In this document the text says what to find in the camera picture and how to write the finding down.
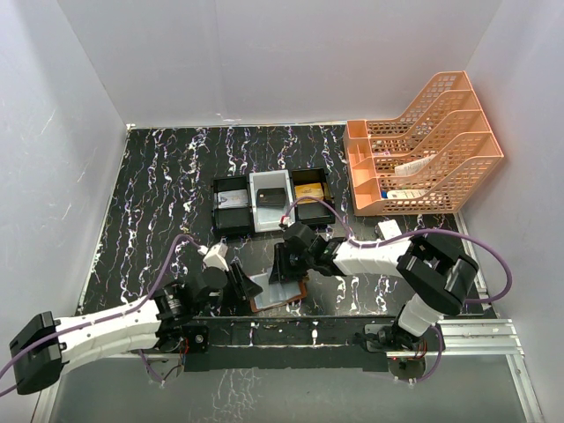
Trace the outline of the white plastic bin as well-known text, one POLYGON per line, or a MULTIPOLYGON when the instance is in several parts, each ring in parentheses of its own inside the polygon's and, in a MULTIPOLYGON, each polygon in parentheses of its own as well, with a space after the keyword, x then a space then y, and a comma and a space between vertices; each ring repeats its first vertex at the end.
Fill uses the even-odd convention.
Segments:
POLYGON ((249 192, 255 232, 261 234, 280 230, 281 219, 294 200, 288 171, 251 173, 249 192))

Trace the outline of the brown leather card holder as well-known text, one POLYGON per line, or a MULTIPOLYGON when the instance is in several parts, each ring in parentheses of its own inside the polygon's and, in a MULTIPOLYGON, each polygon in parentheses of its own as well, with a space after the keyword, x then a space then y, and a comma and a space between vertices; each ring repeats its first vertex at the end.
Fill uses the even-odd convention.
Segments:
POLYGON ((250 280, 263 289, 250 300, 250 308, 255 313, 283 307, 307 296, 307 289, 303 281, 270 283, 268 273, 251 276, 250 280))

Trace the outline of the black plastic bin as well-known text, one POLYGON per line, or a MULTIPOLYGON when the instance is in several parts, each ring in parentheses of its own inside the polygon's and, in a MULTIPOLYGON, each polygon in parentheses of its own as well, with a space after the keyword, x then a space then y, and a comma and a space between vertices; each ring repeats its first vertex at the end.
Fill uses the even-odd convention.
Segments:
POLYGON ((249 178, 226 176, 212 180, 212 229, 218 237, 245 237, 254 232, 249 178))

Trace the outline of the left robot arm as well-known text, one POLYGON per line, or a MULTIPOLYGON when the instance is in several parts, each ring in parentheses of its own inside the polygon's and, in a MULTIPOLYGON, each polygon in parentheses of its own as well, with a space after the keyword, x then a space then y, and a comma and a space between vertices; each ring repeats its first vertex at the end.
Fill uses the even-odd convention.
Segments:
POLYGON ((182 328, 224 300, 248 301, 263 289, 238 263, 205 268, 186 281, 174 280, 137 301, 89 315, 35 315, 10 342, 14 391, 44 390, 71 370, 118 353, 175 348, 182 328))

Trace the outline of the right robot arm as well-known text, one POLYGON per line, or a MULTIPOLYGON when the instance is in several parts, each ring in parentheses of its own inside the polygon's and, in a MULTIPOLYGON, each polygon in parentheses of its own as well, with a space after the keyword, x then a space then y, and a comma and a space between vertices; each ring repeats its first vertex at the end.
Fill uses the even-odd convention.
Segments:
POLYGON ((430 327, 445 316, 460 314, 478 270, 474 259, 435 233, 418 231, 380 242, 326 239, 296 222, 274 247, 269 283, 299 282, 309 271, 325 277, 375 274, 402 278, 414 291, 412 298, 393 324, 360 337, 384 351, 414 351, 430 327))

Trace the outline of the orange mesh file organizer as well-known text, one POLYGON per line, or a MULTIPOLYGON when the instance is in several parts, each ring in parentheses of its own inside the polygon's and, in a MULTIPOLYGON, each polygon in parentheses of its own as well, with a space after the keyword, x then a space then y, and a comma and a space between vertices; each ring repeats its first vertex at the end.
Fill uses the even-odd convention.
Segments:
POLYGON ((468 74, 431 77, 408 108, 390 119, 345 124, 345 155, 358 216, 456 213, 501 163, 497 141, 468 74), (417 174, 394 167, 435 154, 417 174), (383 199, 382 192, 425 189, 423 197, 383 199))

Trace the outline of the black bin with gold card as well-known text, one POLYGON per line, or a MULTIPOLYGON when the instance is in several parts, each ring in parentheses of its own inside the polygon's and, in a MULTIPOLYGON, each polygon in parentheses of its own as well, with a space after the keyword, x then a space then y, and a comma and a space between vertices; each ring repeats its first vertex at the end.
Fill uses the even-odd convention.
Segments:
POLYGON ((334 213, 321 204, 335 205, 327 171, 321 167, 297 169, 291 172, 291 179, 294 197, 303 197, 294 207, 296 219, 315 228, 334 224, 334 213))

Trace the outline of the white phone box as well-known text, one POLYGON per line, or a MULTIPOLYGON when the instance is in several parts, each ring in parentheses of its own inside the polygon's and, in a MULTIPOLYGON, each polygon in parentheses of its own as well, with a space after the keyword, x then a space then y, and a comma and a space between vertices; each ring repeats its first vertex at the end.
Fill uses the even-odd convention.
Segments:
POLYGON ((383 241, 390 240, 402 234, 398 223, 394 219, 384 220, 377 224, 377 233, 383 241))

